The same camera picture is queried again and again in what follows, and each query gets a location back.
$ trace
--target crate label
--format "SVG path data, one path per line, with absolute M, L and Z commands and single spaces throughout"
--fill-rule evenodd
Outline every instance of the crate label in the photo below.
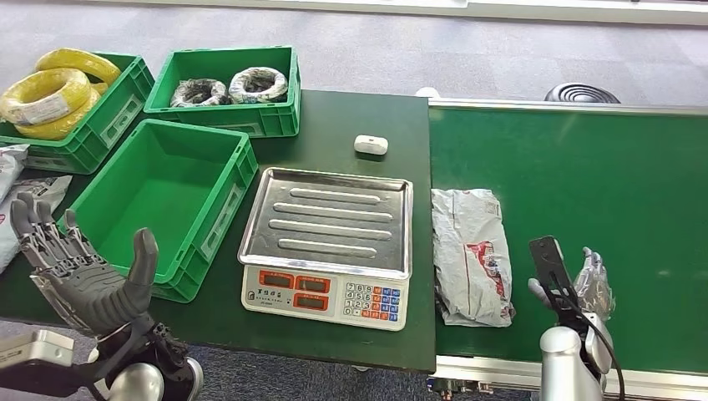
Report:
M 64 97 L 59 93 L 50 94 L 44 99 L 24 104 L 8 110 L 8 114 L 22 125 L 36 125 L 60 119 L 69 113 Z
M 27 156 L 27 159 L 25 160 L 25 165 L 27 167 L 36 167 L 38 169 L 47 168 L 48 166 L 64 168 L 67 167 L 67 163 L 66 161 L 64 161 L 64 159 L 32 155 Z

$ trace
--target stainless steel tray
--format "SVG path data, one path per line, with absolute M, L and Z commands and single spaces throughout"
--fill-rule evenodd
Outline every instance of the stainless steel tray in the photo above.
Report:
M 407 279 L 412 183 L 271 167 L 239 249 L 245 265 Z

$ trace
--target green plastic crate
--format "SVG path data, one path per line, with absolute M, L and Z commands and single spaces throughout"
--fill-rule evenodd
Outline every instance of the green plastic crate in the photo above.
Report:
M 189 108 L 169 106 L 180 80 L 218 79 L 228 88 L 235 74 L 250 67 L 270 67 L 285 74 L 287 101 Z M 236 129 L 251 138 L 294 136 L 300 131 L 300 96 L 300 69 L 292 47 L 182 50 L 167 58 L 144 110 L 152 118 Z
M 63 140 L 32 140 L 0 124 L 0 146 L 30 144 L 27 167 L 93 174 L 145 104 L 154 79 L 140 56 L 96 53 L 122 73 Z
M 257 170 L 245 133 L 147 119 L 71 208 L 97 252 L 124 276 L 133 234 L 148 227 L 159 247 L 153 295 L 187 303 Z

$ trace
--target yellow cable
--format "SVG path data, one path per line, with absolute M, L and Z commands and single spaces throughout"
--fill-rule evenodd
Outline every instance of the yellow cable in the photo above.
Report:
M 98 84 L 91 84 L 91 88 L 94 88 L 96 92 L 103 95 L 107 90 L 109 90 L 109 85 L 105 82 L 99 82 Z
M 107 59 L 76 48 L 58 48 L 44 54 L 37 61 L 37 71 L 60 68 L 80 69 L 104 81 L 108 86 L 120 75 L 118 67 Z
M 77 69 L 40 71 L 0 96 L 0 115 L 15 125 L 46 124 L 74 112 L 89 95 L 89 79 Z
M 91 89 L 91 95 L 86 103 L 76 109 L 73 113 L 53 121 L 48 124 L 22 126 L 15 125 L 20 134 L 36 140 L 62 140 L 68 135 L 73 127 L 96 105 L 101 95 L 95 89 Z

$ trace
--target dark green table surface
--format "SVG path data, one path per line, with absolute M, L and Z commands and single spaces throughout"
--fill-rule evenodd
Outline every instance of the dark green table surface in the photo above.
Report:
M 403 178 L 413 183 L 413 274 L 405 328 L 387 332 L 246 311 L 240 302 L 243 267 L 236 259 L 236 252 L 257 181 L 240 207 L 197 298 L 188 305 L 154 299 L 150 311 L 170 325 L 175 335 L 191 343 L 434 371 L 427 100 L 303 91 L 301 112 L 299 136 L 253 140 L 261 169 L 278 165 Z M 382 160 L 355 156 L 354 138 L 361 134 L 388 138 L 389 151 Z M 74 178 L 56 216 L 73 202 L 89 180 L 90 177 Z M 0 316 L 61 324 L 29 280 L 29 272 L 29 265 L 20 256 L 0 278 Z
M 708 373 L 708 116 L 430 109 L 432 186 L 489 188 L 513 269 L 509 328 L 446 327 L 437 353 L 540 361 L 554 324 L 526 288 L 528 241 L 554 235 L 572 277 L 604 257 L 624 369 Z

